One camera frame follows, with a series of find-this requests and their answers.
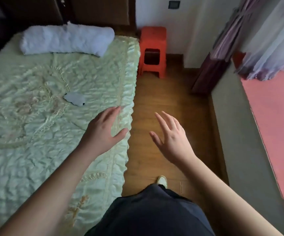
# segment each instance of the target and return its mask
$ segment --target foot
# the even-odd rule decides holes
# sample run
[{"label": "foot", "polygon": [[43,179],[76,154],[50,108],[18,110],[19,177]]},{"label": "foot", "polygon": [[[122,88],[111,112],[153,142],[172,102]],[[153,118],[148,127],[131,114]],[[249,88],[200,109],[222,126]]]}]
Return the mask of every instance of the foot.
[{"label": "foot", "polygon": [[167,189],[167,179],[165,176],[159,176],[156,184],[163,185]]}]

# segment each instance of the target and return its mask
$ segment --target hand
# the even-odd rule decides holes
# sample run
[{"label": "hand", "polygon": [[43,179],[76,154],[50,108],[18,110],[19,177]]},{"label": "hand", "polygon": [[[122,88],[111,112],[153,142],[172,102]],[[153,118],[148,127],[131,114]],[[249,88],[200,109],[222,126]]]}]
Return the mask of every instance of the hand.
[{"label": "hand", "polygon": [[196,156],[183,127],[177,119],[164,111],[162,113],[165,120],[158,113],[155,113],[155,116],[164,133],[164,142],[162,142],[155,132],[151,131],[150,135],[165,158],[179,167],[180,164],[186,163],[188,160],[196,158]]},{"label": "hand", "polygon": [[112,125],[120,110],[121,107],[108,108],[90,121],[77,149],[88,151],[97,158],[124,139],[128,132],[127,128],[122,129],[114,137],[111,136]]}]

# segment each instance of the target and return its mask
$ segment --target bed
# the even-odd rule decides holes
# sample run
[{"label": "bed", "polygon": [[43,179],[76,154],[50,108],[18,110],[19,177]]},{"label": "bed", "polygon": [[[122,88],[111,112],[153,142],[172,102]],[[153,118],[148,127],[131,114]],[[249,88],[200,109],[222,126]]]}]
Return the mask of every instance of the bed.
[{"label": "bed", "polygon": [[[112,134],[131,129],[137,66],[136,38],[116,36],[102,57],[82,53],[24,56],[21,33],[0,52],[0,226],[77,146],[88,122],[122,106]],[[82,107],[66,102],[85,96]],[[86,170],[55,235],[84,235],[121,196],[128,133]]]}]

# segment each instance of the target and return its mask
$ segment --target red plastic stool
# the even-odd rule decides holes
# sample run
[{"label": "red plastic stool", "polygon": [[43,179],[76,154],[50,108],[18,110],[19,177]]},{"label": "red plastic stool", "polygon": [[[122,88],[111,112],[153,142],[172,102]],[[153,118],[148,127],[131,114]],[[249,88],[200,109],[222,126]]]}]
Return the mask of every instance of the red plastic stool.
[{"label": "red plastic stool", "polygon": [[[159,77],[161,79],[164,78],[166,72],[166,47],[165,27],[143,27],[140,38],[141,56],[138,75],[142,75],[144,71],[154,71],[159,72]],[[146,49],[156,49],[160,51],[160,62],[158,65],[144,63]]]}]

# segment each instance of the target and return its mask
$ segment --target floor plank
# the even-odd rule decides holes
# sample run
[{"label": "floor plank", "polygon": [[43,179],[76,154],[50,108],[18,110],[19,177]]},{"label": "floor plank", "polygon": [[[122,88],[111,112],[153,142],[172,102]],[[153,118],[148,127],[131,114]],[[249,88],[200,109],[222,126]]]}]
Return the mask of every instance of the floor plank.
[{"label": "floor plank", "polygon": [[162,137],[154,112],[165,111],[173,115],[184,127],[196,155],[221,177],[209,102],[207,97],[189,94],[188,77],[182,64],[174,62],[168,62],[165,79],[159,79],[150,72],[138,77],[126,165],[128,170],[124,174],[122,195],[136,194],[156,182],[159,175],[164,175],[168,179],[168,188],[197,203],[207,214],[216,234],[223,235],[215,213],[208,208],[207,199],[161,155],[149,136],[149,131],[155,131]]}]

